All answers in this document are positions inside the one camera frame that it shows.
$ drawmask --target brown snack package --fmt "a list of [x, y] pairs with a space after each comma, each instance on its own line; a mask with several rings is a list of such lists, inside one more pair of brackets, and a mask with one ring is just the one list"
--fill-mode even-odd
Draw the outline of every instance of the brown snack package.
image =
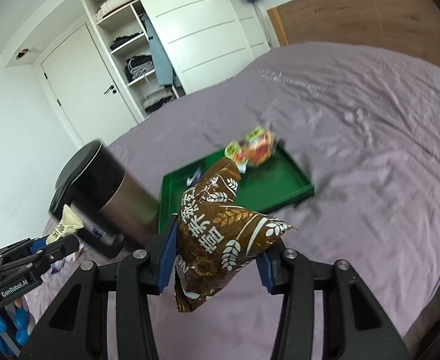
[[235, 162], [224, 157], [183, 193], [175, 261], [175, 297], [180, 312], [200, 307], [293, 228], [234, 205], [239, 181]]

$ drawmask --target white door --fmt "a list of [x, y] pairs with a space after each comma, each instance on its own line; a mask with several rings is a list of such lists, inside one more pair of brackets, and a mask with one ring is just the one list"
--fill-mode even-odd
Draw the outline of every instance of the white door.
[[253, 60], [230, 0], [141, 0], [190, 93], [237, 74]]
[[59, 104], [84, 143], [99, 138], [109, 145], [137, 125], [86, 25], [57, 47], [42, 66]]

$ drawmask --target bed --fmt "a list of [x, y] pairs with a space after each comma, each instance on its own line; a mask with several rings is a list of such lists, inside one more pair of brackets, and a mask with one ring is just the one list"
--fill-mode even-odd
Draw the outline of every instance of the bed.
[[[284, 235], [287, 247], [325, 263], [348, 259], [405, 336], [440, 287], [440, 67], [385, 48], [308, 40], [166, 104], [109, 149], [158, 196], [165, 173], [258, 123], [271, 128], [315, 183], [314, 198], [274, 213], [299, 229]], [[108, 262], [89, 249], [28, 294], [37, 319], [88, 259]], [[281, 297], [267, 294], [255, 264], [190, 314], [176, 311], [172, 291], [170, 281], [149, 301], [161, 359], [270, 358]], [[109, 359], [117, 358], [114, 298]], [[315, 359], [321, 333], [316, 326]]]

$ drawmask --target closet shelf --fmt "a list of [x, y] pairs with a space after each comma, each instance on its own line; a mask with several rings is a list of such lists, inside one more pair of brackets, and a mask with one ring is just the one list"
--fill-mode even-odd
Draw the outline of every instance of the closet shelf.
[[123, 5], [123, 7], [118, 8], [117, 10], [104, 16], [101, 20], [98, 20], [96, 24], [106, 29], [117, 29], [123, 24], [134, 20], [133, 4], [137, 3], [138, 1], [139, 0], [133, 0], [126, 5]]
[[133, 84], [136, 84], [138, 81], [143, 80], [145, 77], [148, 77], [150, 74], [155, 73], [155, 69], [149, 71], [148, 73], [143, 74], [142, 76], [139, 76], [137, 79], [134, 79], [132, 82], [128, 83], [128, 86], [132, 86]]
[[133, 51], [133, 49], [137, 47], [135, 43], [137, 43], [137, 40], [139, 39], [145, 40], [147, 42], [144, 32], [142, 32], [140, 35], [135, 36], [134, 38], [131, 38], [130, 40], [128, 40], [128, 42], [123, 43], [121, 46], [118, 46], [116, 49], [111, 51], [110, 54], [113, 55], [115, 53], [118, 53], [119, 51], [121, 51], [120, 54], [127, 54], [130, 51]]

